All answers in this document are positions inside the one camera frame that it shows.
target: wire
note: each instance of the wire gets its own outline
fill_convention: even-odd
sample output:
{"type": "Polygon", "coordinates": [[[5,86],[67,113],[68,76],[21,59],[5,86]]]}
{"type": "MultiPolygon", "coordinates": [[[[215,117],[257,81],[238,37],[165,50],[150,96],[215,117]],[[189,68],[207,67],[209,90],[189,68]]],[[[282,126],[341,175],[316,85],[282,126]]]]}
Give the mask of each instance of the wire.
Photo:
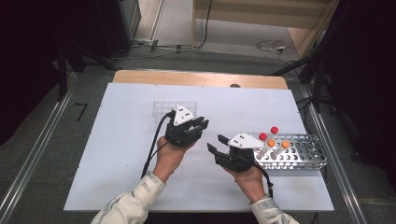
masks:
{"type": "MultiPolygon", "coordinates": [[[[299,45],[299,47],[297,48],[297,50],[299,50],[300,47],[301,47],[301,45],[305,42],[305,40],[306,40],[306,38],[308,37],[309,33],[311,33],[311,32],[315,29],[315,27],[318,25],[319,19],[320,19],[320,17],[323,15],[324,9],[325,9],[326,6],[329,4],[329,2],[330,2],[330,0],[327,0],[326,5],[323,7],[322,11],[320,12],[320,15],[319,15],[319,17],[318,17],[317,23],[315,23],[315,25],[308,31],[308,33],[306,33],[306,35],[305,35],[303,41],[300,43],[300,45],[299,45]]],[[[327,14],[326,19],[325,19],[324,21],[326,21],[327,19],[329,19],[330,15],[332,14],[332,11],[334,10],[334,8],[335,8],[336,5],[337,5],[337,4],[334,4],[334,5],[332,6],[332,9],[329,11],[329,14],[327,14]]],[[[319,30],[323,27],[323,25],[324,25],[324,22],[320,25],[319,30]]]]}
{"type": "Polygon", "coordinates": [[[157,141],[158,133],[160,132],[161,127],[163,126],[163,121],[164,121],[166,118],[170,118],[170,116],[171,116],[173,113],[175,113],[175,111],[171,111],[171,112],[169,112],[169,113],[166,113],[166,114],[163,116],[163,118],[160,120],[160,123],[158,124],[158,127],[157,127],[157,131],[156,131],[155,134],[154,134],[154,139],[152,140],[151,148],[150,148],[149,153],[148,153],[148,158],[147,158],[147,160],[146,160],[145,166],[143,167],[143,172],[142,172],[142,175],[141,175],[140,178],[143,178],[143,176],[145,176],[146,172],[148,171],[149,162],[151,161],[151,158],[152,158],[151,154],[152,154],[152,151],[153,151],[153,149],[154,149],[155,143],[156,143],[156,141],[157,141]]]}
{"type": "Polygon", "coordinates": [[[161,148],[163,148],[164,146],[166,146],[166,144],[168,144],[168,143],[169,143],[169,142],[166,141],[162,146],[160,146],[159,148],[157,148],[157,150],[155,150],[155,152],[152,154],[152,156],[149,158],[149,160],[151,161],[152,158],[155,156],[155,154],[157,154],[157,152],[158,152],[161,148]]]}
{"type": "Polygon", "coordinates": [[[209,8],[207,10],[206,19],[205,19],[206,20],[206,22],[205,22],[205,38],[204,38],[204,41],[201,43],[201,45],[199,47],[191,48],[190,45],[157,45],[157,46],[151,46],[151,45],[146,45],[146,44],[142,44],[142,45],[147,46],[147,47],[151,47],[151,48],[184,49],[184,50],[178,50],[176,52],[169,52],[169,53],[166,53],[166,54],[178,53],[178,52],[181,52],[181,51],[190,51],[190,50],[201,49],[204,46],[204,44],[206,43],[206,40],[207,40],[207,25],[209,24],[209,15],[210,15],[210,11],[211,11],[211,8],[212,8],[212,2],[213,2],[213,0],[210,0],[209,8]]]}

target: white table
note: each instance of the white table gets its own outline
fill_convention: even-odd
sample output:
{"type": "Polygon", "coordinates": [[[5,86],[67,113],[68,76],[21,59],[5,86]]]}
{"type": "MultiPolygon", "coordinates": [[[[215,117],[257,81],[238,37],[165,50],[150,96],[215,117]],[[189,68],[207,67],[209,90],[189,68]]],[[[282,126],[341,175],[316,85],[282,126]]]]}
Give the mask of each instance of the white table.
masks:
{"type": "MultiPolygon", "coordinates": [[[[305,133],[288,90],[110,83],[65,211],[100,210],[138,183],[155,133],[151,118],[154,101],[196,101],[197,116],[209,119],[209,126],[168,180],[151,211],[250,211],[248,198],[233,178],[215,164],[206,143],[226,152],[228,148],[218,141],[218,134],[231,138],[239,132],[267,132],[274,125],[281,133],[305,133]]],[[[281,209],[333,210],[320,171],[269,174],[281,209]]]]}

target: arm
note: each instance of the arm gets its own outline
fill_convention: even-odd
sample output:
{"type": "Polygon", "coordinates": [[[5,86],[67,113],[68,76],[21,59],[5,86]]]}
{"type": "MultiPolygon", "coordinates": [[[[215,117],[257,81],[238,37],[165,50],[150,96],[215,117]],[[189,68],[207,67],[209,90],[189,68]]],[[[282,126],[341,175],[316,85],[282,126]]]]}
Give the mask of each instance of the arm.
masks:
{"type": "Polygon", "coordinates": [[[236,173],[226,168],[224,170],[233,176],[235,183],[250,199],[250,208],[260,224],[298,224],[294,218],[282,212],[270,195],[265,194],[262,173],[259,169],[251,167],[242,173],[236,173]]]}
{"type": "Polygon", "coordinates": [[[122,193],[108,203],[92,220],[91,224],[143,223],[149,209],[166,186],[169,176],[183,160],[186,151],[192,147],[174,147],[167,144],[164,137],[157,141],[162,147],[157,153],[157,162],[153,172],[148,172],[133,190],[122,193]]]}

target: floor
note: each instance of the floor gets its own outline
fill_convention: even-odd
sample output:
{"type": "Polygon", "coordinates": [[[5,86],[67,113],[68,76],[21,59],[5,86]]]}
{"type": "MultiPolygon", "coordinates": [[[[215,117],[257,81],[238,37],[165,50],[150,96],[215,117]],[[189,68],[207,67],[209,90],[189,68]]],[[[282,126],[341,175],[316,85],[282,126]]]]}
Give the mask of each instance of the floor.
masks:
{"type": "MultiPolygon", "coordinates": [[[[169,10],[166,9],[177,7],[172,3],[171,0],[164,1],[162,15],[158,20],[158,27],[154,36],[150,38],[150,32],[147,32],[147,37],[141,35],[142,39],[148,42],[158,39],[159,45],[189,44],[190,39],[187,33],[190,34],[190,31],[182,35],[170,31],[171,26],[166,27],[165,25],[167,20],[163,18],[171,16],[167,15],[169,10]]],[[[238,43],[232,41],[221,42],[224,41],[225,36],[219,33],[219,35],[216,35],[213,32],[215,29],[210,26],[211,24],[212,21],[209,22],[208,26],[207,44],[205,44],[205,48],[200,50],[176,53],[173,49],[156,49],[155,52],[150,53],[150,47],[133,45],[134,49],[126,55],[110,62],[123,67],[123,69],[205,71],[256,76],[270,74],[287,64],[276,57],[271,50],[263,51],[256,48],[256,43],[264,40],[282,39],[288,41],[290,37],[284,29],[280,27],[261,27],[260,29],[265,30],[265,35],[257,32],[257,36],[250,36],[251,41],[248,41],[249,46],[247,47],[246,39],[241,37],[230,38],[230,41],[241,39],[238,43]]],[[[250,29],[248,27],[241,28],[240,24],[227,24],[227,27],[231,30],[236,28],[250,29]]],[[[289,52],[293,52],[293,45],[289,45],[288,48],[289,52]]],[[[292,54],[289,55],[286,52],[281,52],[278,56],[288,62],[298,60],[295,55],[292,56],[292,54]]],[[[86,64],[87,68],[83,74],[72,73],[72,70],[68,68],[70,90],[65,98],[67,101],[63,102],[64,104],[56,102],[58,88],[55,87],[29,115],[14,136],[0,146],[0,194],[6,197],[7,193],[10,193],[9,187],[11,184],[20,184],[21,186],[20,191],[18,191],[21,195],[17,195],[15,207],[8,209],[12,213],[5,212],[5,207],[2,205],[0,223],[90,223],[96,214],[96,211],[91,213],[63,211],[64,202],[73,182],[73,175],[89,138],[106,85],[112,81],[115,73],[89,58],[86,59],[86,64]],[[54,108],[61,108],[62,115],[53,120],[54,126],[51,129],[48,128],[47,121],[49,118],[53,118],[54,108]],[[43,137],[42,131],[46,130],[49,135],[43,137]],[[37,139],[45,139],[44,144],[38,146],[36,144],[37,139]],[[27,182],[16,183],[16,177],[25,160],[30,158],[29,153],[31,151],[38,152],[36,153],[36,163],[31,166],[27,182]]],[[[305,94],[309,92],[306,89],[311,89],[310,85],[303,85],[298,82],[297,76],[301,70],[301,68],[298,68],[282,75],[287,80],[288,87],[292,90],[296,101],[305,98],[305,94]]],[[[364,164],[359,160],[353,161],[350,158],[354,153],[354,148],[350,143],[343,123],[337,117],[337,114],[333,113],[330,105],[320,104],[320,106],[321,113],[315,116],[319,116],[324,121],[326,131],[329,133],[333,147],[336,149],[337,156],[346,172],[347,180],[349,180],[353,193],[360,202],[364,218],[360,221],[353,218],[350,207],[347,206],[341,191],[340,187],[342,186],[340,186],[341,184],[336,177],[336,167],[328,165],[327,173],[323,170],[323,174],[326,181],[329,182],[327,187],[335,211],[319,213],[319,223],[393,223],[396,218],[396,197],[385,173],[374,165],[364,164]]],[[[307,130],[312,133],[320,132],[312,113],[307,113],[307,115],[301,113],[301,115],[302,119],[306,119],[307,130]]],[[[300,223],[311,223],[314,217],[312,213],[290,214],[300,223]]],[[[150,214],[146,223],[241,222],[256,223],[254,216],[250,213],[150,214]]]]}

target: gray floor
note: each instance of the gray floor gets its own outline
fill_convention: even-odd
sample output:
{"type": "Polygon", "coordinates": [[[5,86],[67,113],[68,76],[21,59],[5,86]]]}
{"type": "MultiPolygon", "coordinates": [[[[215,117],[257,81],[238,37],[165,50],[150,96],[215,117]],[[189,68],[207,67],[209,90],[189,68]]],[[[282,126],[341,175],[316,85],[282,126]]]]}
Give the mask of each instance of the gray floor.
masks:
{"type": "MultiPolygon", "coordinates": [[[[159,56],[170,51],[158,49],[149,54],[149,50],[150,48],[146,47],[132,49],[122,58],[111,62],[123,69],[205,71],[246,75],[266,75],[285,66],[285,63],[276,57],[204,50],[159,56]]],[[[87,65],[83,74],[77,74],[78,80],[70,100],[8,223],[90,223],[96,214],[95,212],[63,211],[73,174],[78,168],[106,85],[112,81],[115,73],[92,61],[87,60],[87,65]],[[76,103],[88,104],[80,120],[78,117],[82,107],[76,103]]],[[[282,76],[287,80],[296,100],[304,98],[302,85],[296,78],[299,72],[301,69],[296,69],[282,76]]],[[[0,146],[0,195],[5,195],[7,188],[35,145],[36,139],[55,107],[57,95],[58,88],[55,87],[29,115],[14,136],[0,146]]],[[[365,165],[360,161],[350,159],[354,148],[340,119],[337,115],[329,113],[327,105],[322,104],[321,107],[321,115],[356,196],[361,201],[368,223],[394,223],[396,218],[395,192],[385,173],[376,166],[365,165]]],[[[307,123],[309,130],[315,133],[315,126],[309,116],[307,123]]],[[[328,165],[327,180],[330,183],[328,190],[335,211],[320,213],[319,223],[353,223],[330,165],[328,165]]],[[[300,223],[309,223],[314,214],[291,213],[291,215],[300,223]]],[[[158,214],[151,214],[147,223],[241,223],[238,221],[239,217],[253,220],[251,223],[255,223],[251,214],[220,216],[177,214],[166,217],[168,219],[158,214]]]]}

